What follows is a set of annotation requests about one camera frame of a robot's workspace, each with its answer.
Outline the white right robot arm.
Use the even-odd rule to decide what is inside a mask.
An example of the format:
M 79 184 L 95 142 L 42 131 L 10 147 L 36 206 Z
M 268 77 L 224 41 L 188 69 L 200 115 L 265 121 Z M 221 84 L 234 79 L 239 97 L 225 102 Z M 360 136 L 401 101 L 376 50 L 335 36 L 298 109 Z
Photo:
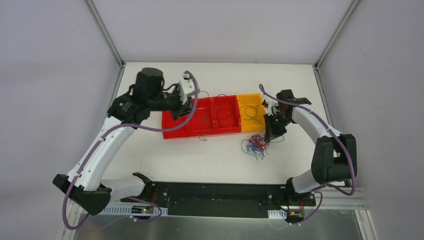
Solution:
M 259 86 L 266 109 L 265 141 L 270 142 L 287 133 L 289 124 L 299 125 L 314 143 L 310 168 L 287 180 L 284 200 L 296 205 L 304 194 L 331 187 L 346 196 L 356 192 L 357 142 L 350 133 L 330 126 L 306 97 L 295 97 L 290 89 L 281 90 L 275 97 Z

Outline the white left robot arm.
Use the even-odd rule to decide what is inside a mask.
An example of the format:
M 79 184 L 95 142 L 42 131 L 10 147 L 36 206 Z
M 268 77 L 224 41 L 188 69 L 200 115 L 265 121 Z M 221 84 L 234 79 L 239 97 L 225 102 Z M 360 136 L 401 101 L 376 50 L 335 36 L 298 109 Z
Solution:
M 186 70 L 182 80 L 165 88 L 164 74 L 145 67 L 136 75 L 135 83 L 118 96 L 106 113 L 96 140 L 81 160 L 66 174 L 58 174 L 53 184 L 88 214 L 95 216 L 110 202 L 135 197 L 140 202 L 152 198 L 149 179 L 133 173 L 121 179 L 104 179 L 104 174 L 119 149 L 147 120 L 152 112 L 168 112 L 174 120 L 184 118 L 182 128 L 194 116 L 198 104 L 199 86 L 193 74 Z

